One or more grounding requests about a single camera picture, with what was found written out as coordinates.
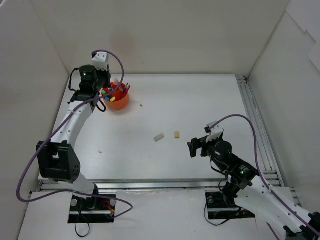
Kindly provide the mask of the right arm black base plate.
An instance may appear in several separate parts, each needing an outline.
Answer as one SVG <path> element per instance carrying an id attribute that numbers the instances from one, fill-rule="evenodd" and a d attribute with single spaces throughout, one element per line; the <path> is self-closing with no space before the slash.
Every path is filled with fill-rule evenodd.
<path id="1" fill-rule="evenodd" d="M 237 205 L 228 206 L 218 191 L 205 192 L 205 216 L 208 220 L 225 222 L 235 219 L 254 219 L 255 215 Z"/>

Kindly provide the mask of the tan eraser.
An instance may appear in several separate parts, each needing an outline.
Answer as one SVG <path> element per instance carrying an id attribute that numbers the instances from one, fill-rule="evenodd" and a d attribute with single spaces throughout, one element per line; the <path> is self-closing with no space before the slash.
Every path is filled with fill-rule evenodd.
<path id="1" fill-rule="evenodd" d="M 175 131 L 175 132 L 174 132 L 174 137 L 175 137 L 176 139 L 179 139 L 179 138 L 180 138 L 180 132 L 179 132 L 179 131 Z"/>

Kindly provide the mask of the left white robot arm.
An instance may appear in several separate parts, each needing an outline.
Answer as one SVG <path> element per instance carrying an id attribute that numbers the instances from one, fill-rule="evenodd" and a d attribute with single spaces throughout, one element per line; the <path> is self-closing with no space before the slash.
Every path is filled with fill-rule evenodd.
<path id="1" fill-rule="evenodd" d="M 40 141 L 36 149 L 40 174 L 60 188 L 74 192 L 78 209 L 94 210 L 100 204 L 98 187 L 81 174 L 81 163 L 74 150 L 77 138 L 87 119 L 99 102 L 102 88 L 110 86 L 110 67 L 107 63 L 93 63 L 78 68 L 79 89 L 69 102 L 65 125 L 48 143 Z"/>

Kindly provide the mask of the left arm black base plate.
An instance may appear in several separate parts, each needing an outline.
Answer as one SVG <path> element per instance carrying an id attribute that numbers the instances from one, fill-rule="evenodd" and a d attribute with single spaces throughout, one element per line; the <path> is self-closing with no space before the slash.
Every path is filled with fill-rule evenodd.
<path id="1" fill-rule="evenodd" d="M 102 198 L 81 198 L 72 195 L 68 224 L 113 223 L 116 201 Z"/>

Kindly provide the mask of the yellow slim highlighter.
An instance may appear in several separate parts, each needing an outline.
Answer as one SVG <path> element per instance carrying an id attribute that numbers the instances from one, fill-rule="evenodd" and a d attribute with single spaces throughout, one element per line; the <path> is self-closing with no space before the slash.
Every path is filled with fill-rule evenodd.
<path id="1" fill-rule="evenodd" d="M 123 91 L 122 84 L 117 79 L 114 79 L 114 84 L 118 86 L 120 91 Z"/>

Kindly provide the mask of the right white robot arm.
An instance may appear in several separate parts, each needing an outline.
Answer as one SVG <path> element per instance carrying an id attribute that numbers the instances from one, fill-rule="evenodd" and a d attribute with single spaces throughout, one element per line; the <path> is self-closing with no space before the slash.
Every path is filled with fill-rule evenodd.
<path id="1" fill-rule="evenodd" d="M 193 138 L 187 143 L 190 156 L 209 157 L 215 172 L 225 176 L 226 183 L 217 200 L 226 207 L 245 209 L 261 217 L 271 227 L 285 232 L 287 240 L 318 240 L 320 214 L 303 209 L 259 173 L 258 169 L 233 154 L 232 145 L 223 139 L 223 130 Z"/>

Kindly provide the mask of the grey-white eraser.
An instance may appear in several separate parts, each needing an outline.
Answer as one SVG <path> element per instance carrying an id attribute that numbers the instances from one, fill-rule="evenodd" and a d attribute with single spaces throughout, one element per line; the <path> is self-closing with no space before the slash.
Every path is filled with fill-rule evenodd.
<path id="1" fill-rule="evenodd" d="M 154 141 L 155 141 L 155 142 L 158 142 L 159 140 L 161 140 L 161 139 L 163 139 L 163 138 L 164 138 L 164 134 L 161 133 L 161 134 L 159 134 L 159 135 L 157 135 L 157 136 L 154 137 Z"/>

